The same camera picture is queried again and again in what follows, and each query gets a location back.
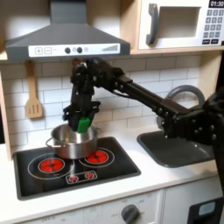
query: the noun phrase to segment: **red burner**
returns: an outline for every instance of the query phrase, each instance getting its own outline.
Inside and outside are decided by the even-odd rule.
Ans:
[[[92,179],[94,176],[95,176],[95,175],[94,175],[92,172],[88,172],[88,173],[86,174],[86,178],[87,178],[87,179]]]
[[[87,161],[92,164],[101,164],[108,160],[108,154],[98,150],[94,153],[94,155],[87,158]]]
[[[58,158],[48,158],[39,164],[42,172],[58,172],[64,167],[64,162]]]
[[[76,182],[76,181],[78,181],[78,178],[75,177],[75,176],[74,176],[74,177],[71,177],[70,179],[72,180],[72,182]]]

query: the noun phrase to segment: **stove top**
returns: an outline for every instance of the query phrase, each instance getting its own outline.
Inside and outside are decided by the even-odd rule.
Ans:
[[[19,200],[63,193],[141,173],[113,137],[98,139],[98,150],[87,158],[66,160],[45,147],[15,153],[14,165]]]

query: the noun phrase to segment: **cooking pot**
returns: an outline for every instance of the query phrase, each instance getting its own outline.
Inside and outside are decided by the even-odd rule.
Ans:
[[[78,133],[63,124],[52,130],[52,137],[45,144],[55,149],[61,158],[86,158],[97,149],[97,134],[97,128],[93,126],[84,133]]]

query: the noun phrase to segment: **black sink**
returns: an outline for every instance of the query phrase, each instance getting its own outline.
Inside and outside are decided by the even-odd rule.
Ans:
[[[175,168],[214,159],[211,146],[180,138],[166,139],[163,131],[142,134],[137,141],[158,164],[165,167]]]

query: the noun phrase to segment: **microwave keypad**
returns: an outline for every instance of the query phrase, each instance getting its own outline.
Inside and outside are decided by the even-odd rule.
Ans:
[[[203,35],[203,45],[217,45],[221,36],[221,26],[223,22],[224,10],[207,11],[205,32]]]

